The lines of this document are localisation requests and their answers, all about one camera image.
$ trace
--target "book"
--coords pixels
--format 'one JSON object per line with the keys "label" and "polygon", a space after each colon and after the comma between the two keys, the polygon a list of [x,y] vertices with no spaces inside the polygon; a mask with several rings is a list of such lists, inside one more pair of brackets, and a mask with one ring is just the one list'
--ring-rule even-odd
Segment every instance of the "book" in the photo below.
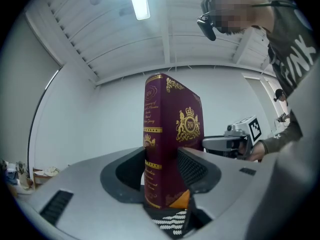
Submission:
{"label": "book", "polygon": [[145,82],[143,146],[145,201],[158,209],[187,208],[189,191],[178,171],[178,147],[203,151],[201,99],[172,77],[158,73]]}

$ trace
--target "hand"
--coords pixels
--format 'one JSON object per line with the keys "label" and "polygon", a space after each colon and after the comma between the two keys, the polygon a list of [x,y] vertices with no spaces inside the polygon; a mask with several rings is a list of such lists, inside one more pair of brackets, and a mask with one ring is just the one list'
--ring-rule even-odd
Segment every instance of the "hand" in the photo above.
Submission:
{"label": "hand", "polygon": [[[245,154],[246,145],[243,142],[240,142],[238,152],[242,155]],[[265,154],[266,154],[265,146],[261,142],[258,142],[254,145],[251,155],[246,160],[248,161],[260,160],[264,157]]]}
{"label": "hand", "polygon": [[261,142],[257,142],[253,146],[251,155],[246,159],[248,161],[261,160],[266,154],[265,146]]}
{"label": "hand", "polygon": [[279,123],[283,123],[283,122],[286,121],[286,119],[285,119],[284,117],[282,117],[282,116],[278,117],[276,120],[277,120]]}

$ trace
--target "book spine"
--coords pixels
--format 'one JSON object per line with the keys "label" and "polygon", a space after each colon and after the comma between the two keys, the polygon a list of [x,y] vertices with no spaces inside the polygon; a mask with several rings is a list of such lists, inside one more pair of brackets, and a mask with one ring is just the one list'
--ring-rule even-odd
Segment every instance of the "book spine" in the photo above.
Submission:
{"label": "book spine", "polygon": [[161,81],[162,75],[150,77],[145,83],[143,113],[143,146],[146,150],[144,196],[146,202],[162,208],[161,158]]}

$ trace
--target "white wall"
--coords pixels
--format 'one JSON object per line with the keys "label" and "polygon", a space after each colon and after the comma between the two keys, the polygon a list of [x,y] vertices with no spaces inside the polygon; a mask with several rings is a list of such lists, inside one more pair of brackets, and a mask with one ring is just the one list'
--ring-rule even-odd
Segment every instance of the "white wall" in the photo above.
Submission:
{"label": "white wall", "polygon": [[0,158],[27,164],[34,113],[59,68],[20,15],[0,54]]}
{"label": "white wall", "polygon": [[256,96],[258,97],[260,104],[263,107],[263,110],[266,114],[266,117],[269,122],[269,126],[272,130],[275,130],[275,119],[279,116],[274,106],[274,101],[269,97],[266,88],[263,86],[262,82],[259,79],[247,78],[247,82],[252,87]]}
{"label": "white wall", "polygon": [[94,90],[92,83],[72,65],[67,64],[59,71],[43,96],[34,120],[30,170],[32,167],[63,170],[87,159],[83,147],[87,131],[85,115]]}
{"label": "white wall", "polygon": [[[266,113],[268,114],[267,117],[269,118],[268,121],[269,121],[269,125],[270,125],[271,131],[272,131],[268,137],[273,137],[274,135],[284,131],[287,128],[289,122],[286,122],[286,123],[277,122],[277,121],[275,122],[275,118],[279,117],[280,115],[282,115],[284,112],[287,111],[286,107],[284,110],[284,107],[283,107],[284,102],[279,102],[279,101],[274,102],[274,100],[273,100],[276,89],[281,88],[281,85],[278,82],[278,80],[275,77],[264,75],[264,74],[262,74],[262,75],[255,74],[252,71],[246,71],[246,72],[242,73],[242,75],[245,78],[253,78],[256,80],[257,79],[260,80],[261,84],[264,87],[264,91],[266,91],[266,93],[268,94],[269,100],[271,101],[273,108],[276,112],[276,114],[274,114],[274,111],[270,112],[270,109],[272,109],[270,106],[268,109],[264,110],[265,112],[269,111]],[[259,95],[259,93],[256,93],[256,95],[257,95],[258,99],[261,99],[261,95]]]}
{"label": "white wall", "polygon": [[[271,132],[261,103],[241,70],[194,67],[166,74],[200,96],[205,136],[221,135],[228,124],[252,115],[257,116],[263,138]],[[142,74],[126,77],[96,89],[83,136],[87,158],[142,146],[147,78]]]}

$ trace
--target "gray t-shirt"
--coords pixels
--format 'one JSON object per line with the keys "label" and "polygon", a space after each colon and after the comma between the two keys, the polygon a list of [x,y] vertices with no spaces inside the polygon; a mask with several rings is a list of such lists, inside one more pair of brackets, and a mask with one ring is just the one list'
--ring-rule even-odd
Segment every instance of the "gray t-shirt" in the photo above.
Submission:
{"label": "gray t-shirt", "polygon": [[[294,3],[292,0],[269,1]],[[302,12],[291,7],[272,7],[272,10],[274,28],[266,36],[276,55],[275,74],[288,97],[315,63],[319,47]]]}
{"label": "gray t-shirt", "polygon": [[[269,0],[293,3],[292,0]],[[274,27],[269,39],[268,54],[273,71],[287,97],[311,70],[319,55],[313,31],[302,13],[290,7],[273,7]],[[278,152],[291,141],[302,136],[297,119],[290,111],[290,124],[275,137],[261,140],[265,153]]]}

